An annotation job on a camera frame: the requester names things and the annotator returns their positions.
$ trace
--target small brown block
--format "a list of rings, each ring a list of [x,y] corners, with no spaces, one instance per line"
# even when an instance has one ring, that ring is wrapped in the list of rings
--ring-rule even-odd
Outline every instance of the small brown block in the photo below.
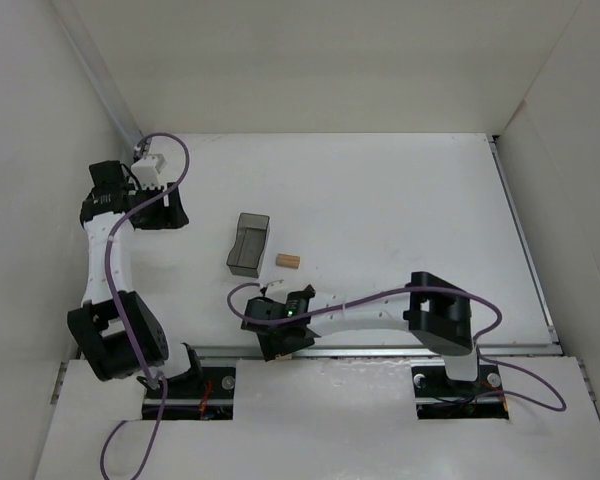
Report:
[[[279,267],[298,269],[300,267],[300,257],[279,253],[276,257],[276,265]]]

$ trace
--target wall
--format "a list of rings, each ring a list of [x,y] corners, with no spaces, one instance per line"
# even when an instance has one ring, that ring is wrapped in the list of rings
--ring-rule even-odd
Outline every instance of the wall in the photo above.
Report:
[[[600,0],[584,0],[499,142],[565,351],[600,412]]]
[[[501,133],[580,0],[54,0],[145,131]]]
[[[118,157],[49,2],[0,0],[0,479],[33,475],[84,290],[87,166]]]

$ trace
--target white board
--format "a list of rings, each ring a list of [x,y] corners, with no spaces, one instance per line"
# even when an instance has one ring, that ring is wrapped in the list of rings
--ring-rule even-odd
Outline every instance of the white board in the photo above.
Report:
[[[226,306],[252,281],[225,265],[241,212],[271,217],[259,281],[358,294],[404,285],[426,270],[504,312],[488,345],[550,343],[547,326],[485,135],[185,135],[192,151],[181,187],[191,221],[180,231],[133,236],[136,291],[172,344],[257,345]],[[183,155],[153,152],[180,172]],[[275,266],[301,257],[298,270]],[[257,289],[236,295],[244,308]],[[493,314],[473,308],[474,332]],[[394,331],[343,333],[319,345],[418,346]]]
[[[293,360],[238,365],[233,421],[164,422],[141,478],[600,480],[600,423],[573,358],[515,359],[564,396],[565,413],[508,398],[510,420],[423,421],[409,363]],[[507,389],[546,402],[535,380],[501,370]],[[71,362],[38,480],[100,479],[98,458],[121,419],[137,419],[133,379],[101,383]],[[112,478],[130,478],[152,421],[111,442]]]
[[[145,132],[492,134],[580,3],[70,2]]]

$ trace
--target bolt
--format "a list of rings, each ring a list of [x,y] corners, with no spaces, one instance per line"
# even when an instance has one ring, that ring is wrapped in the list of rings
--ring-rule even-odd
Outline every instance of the bolt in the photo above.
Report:
[[[227,375],[222,379],[222,388],[225,390],[233,390],[236,386],[236,379],[231,375]]]
[[[421,373],[416,373],[413,376],[413,384],[416,386],[416,388],[424,387],[424,381],[425,381],[425,376]]]
[[[498,375],[497,373],[490,373],[489,375],[487,375],[487,382],[489,382],[489,385],[496,388],[502,385],[500,375]]]

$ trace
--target purple cable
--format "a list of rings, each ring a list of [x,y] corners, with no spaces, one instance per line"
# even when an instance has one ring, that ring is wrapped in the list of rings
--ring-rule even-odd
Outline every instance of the purple cable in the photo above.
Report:
[[[529,375],[530,377],[536,379],[537,381],[542,383],[545,387],[547,387],[558,398],[558,401],[560,402],[560,406],[556,407],[553,405],[549,405],[547,403],[541,402],[534,398],[528,397],[524,394],[517,393],[517,392],[511,392],[508,390],[494,390],[493,392],[484,392],[484,393],[480,393],[480,394],[476,395],[476,398],[495,396],[495,395],[498,395],[498,396],[499,395],[511,395],[513,397],[522,398],[524,400],[527,400],[528,402],[531,402],[540,407],[544,407],[546,409],[552,410],[554,412],[564,412],[567,409],[567,403],[564,401],[564,398],[562,397],[560,392],[558,392],[558,390],[556,390],[556,388],[553,385],[551,385],[548,381],[546,381],[544,378],[540,377],[536,373],[533,373],[531,370],[527,370],[524,367],[519,367],[518,365],[513,365],[511,363],[506,363],[506,362],[503,362],[500,360],[495,360],[493,358],[488,358],[488,357],[485,357],[484,355],[482,355],[482,353],[480,352],[480,349],[478,348],[477,341],[483,335],[495,330],[502,323],[502,312],[500,311],[500,309],[498,307],[496,307],[490,301],[488,301],[482,297],[479,297],[477,295],[474,295],[473,293],[465,292],[463,290],[456,290],[453,288],[444,288],[444,287],[402,287],[402,288],[395,288],[393,290],[387,290],[386,292],[376,293],[374,295],[369,295],[367,297],[363,297],[358,300],[352,300],[351,302],[346,302],[344,304],[332,305],[330,307],[320,308],[318,310],[303,313],[301,315],[295,315],[293,317],[282,318],[279,320],[260,320],[257,318],[251,318],[251,317],[247,317],[246,315],[243,315],[233,306],[233,303],[231,301],[233,296],[237,292],[239,292],[240,290],[242,290],[244,288],[248,288],[248,287],[260,287],[260,284],[255,283],[255,282],[243,283],[242,285],[238,285],[236,288],[231,290],[229,292],[229,294],[227,295],[227,305],[229,306],[229,310],[231,310],[231,312],[235,316],[244,320],[245,322],[253,323],[254,325],[268,325],[268,326],[284,325],[286,323],[295,322],[296,320],[303,320],[305,318],[309,318],[312,316],[324,315],[324,314],[330,313],[330,312],[341,311],[343,308],[344,309],[353,308],[353,307],[357,307],[359,305],[363,305],[365,303],[375,302],[376,300],[380,300],[381,298],[390,297],[393,295],[400,295],[400,294],[404,294],[404,293],[442,293],[445,295],[454,295],[457,297],[468,298],[469,300],[473,300],[475,302],[480,303],[481,305],[484,305],[485,307],[489,308],[491,311],[493,311],[493,313],[496,314],[496,319],[491,325],[483,328],[482,330],[480,330],[478,333],[476,333],[473,336],[473,342],[475,344],[476,354],[478,355],[478,358],[480,358],[481,360],[483,360],[487,363],[491,363],[493,365],[500,365],[502,367],[512,368],[514,370],[525,373],[525,374]]]
[[[167,378],[162,374],[158,375],[158,379],[162,381],[162,398],[160,400],[160,407],[158,407],[158,415],[156,415],[156,424],[153,427],[153,432],[151,432],[151,438],[149,438],[149,443],[147,444],[147,449],[144,452],[142,463],[140,463],[138,471],[133,477],[131,477],[130,480],[136,480],[142,474],[142,471],[144,470],[144,467],[147,464],[147,460],[149,460],[149,454],[151,453],[151,449],[153,448],[153,442],[155,442],[156,440],[156,436],[158,435],[158,428],[160,427],[160,421],[162,420],[162,416],[164,415],[164,408],[167,401],[167,392],[169,390],[169,382],[167,382]],[[104,466],[104,457],[107,453],[107,447],[109,447],[109,443],[111,443],[111,440],[113,440],[113,437],[118,432],[118,430],[120,430],[122,426],[127,422],[128,420],[123,420],[118,425],[116,425],[116,428],[114,428],[111,431],[111,433],[107,437],[107,440],[102,446],[102,452],[100,452],[100,473],[102,474],[102,478],[104,478],[104,480],[111,480],[111,477],[109,477],[109,475],[107,474],[107,469]]]
[[[152,203],[162,200],[164,197],[166,197],[171,192],[173,192],[176,188],[178,188],[178,186],[184,180],[184,177],[187,175],[187,172],[189,171],[189,164],[191,163],[189,149],[187,148],[187,146],[185,145],[185,143],[182,140],[180,140],[175,135],[172,135],[171,133],[164,133],[164,132],[151,133],[151,134],[147,135],[146,137],[142,138],[142,140],[140,140],[138,142],[138,146],[144,145],[149,139],[154,138],[154,137],[166,137],[166,138],[170,138],[170,139],[178,142],[178,144],[184,150],[184,169],[182,170],[182,173],[180,174],[178,179],[175,181],[175,183],[173,183],[170,187],[168,187],[166,190],[161,192],[159,195],[156,195],[155,197],[151,197],[149,200],[146,200],[146,201],[142,202],[141,204],[133,207],[124,216],[122,216],[115,223],[115,225],[111,228],[111,231],[109,232],[109,238],[107,239],[107,246],[106,246],[105,253],[104,253],[104,274],[105,274],[105,277],[107,278],[107,285],[109,286],[109,291],[111,292],[111,296],[113,297],[113,303],[116,306],[116,310],[118,311],[118,316],[120,317],[120,320],[122,321],[122,324],[124,325],[124,329],[127,332],[127,336],[129,337],[129,343],[131,344],[131,348],[133,349],[133,352],[135,353],[136,358],[138,359],[140,368],[142,368],[142,372],[144,373],[144,376],[146,377],[147,383],[149,384],[149,386],[152,388],[157,388],[158,375],[153,377],[151,375],[151,372],[149,371],[149,365],[147,364],[147,361],[144,358],[142,349],[140,348],[140,344],[138,343],[138,339],[136,338],[136,334],[133,332],[133,329],[131,328],[131,323],[129,323],[129,318],[127,317],[127,313],[124,311],[124,307],[122,305],[122,300],[120,299],[120,295],[118,294],[118,289],[117,289],[115,281],[113,279],[113,274],[111,273],[111,250],[113,249],[113,242],[115,239],[115,235],[118,232],[118,230],[120,229],[120,227],[124,224],[124,222],[129,220],[140,210],[143,210],[144,208],[148,207]]]

